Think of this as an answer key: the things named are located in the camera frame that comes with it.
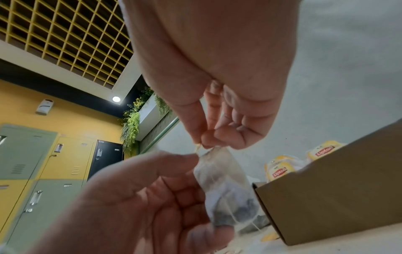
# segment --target yellow ceiling grid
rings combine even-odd
[[[109,89],[133,55],[117,0],[1,0],[0,40]]]

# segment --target hand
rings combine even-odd
[[[146,154],[90,179],[68,211],[28,254],[206,254],[232,227],[214,228],[192,169],[198,156]]]
[[[120,0],[120,6],[146,82],[193,142],[242,149],[267,135],[279,110],[299,2]]]

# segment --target wall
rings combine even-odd
[[[47,116],[35,114],[43,99],[54,101]],[[121,143],[118,118],[0,80],[0,125],[4,123]]]
[[[298,52],[268,136],[233,155],[264,179],[264,164],[329,140],[349,143],[402,118],[402,2],[305,0]],[[152,149],[191,153],[182,123]]]

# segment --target locker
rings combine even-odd
[[[87,139],[59,137],[40,179],[83,180],[93,143]]]
[[[0,231],[28,180],[0,180]]]
[[[8,240],[22,253],[37,241],[80,192],[82,180],[39,180]]]
[[[0,179],[29,179],[39,170],[56,133],[4,126],[0,129]]]

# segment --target brown cardboard box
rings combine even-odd
[[[402,120],[254,188],[287,245],[401,223]]]

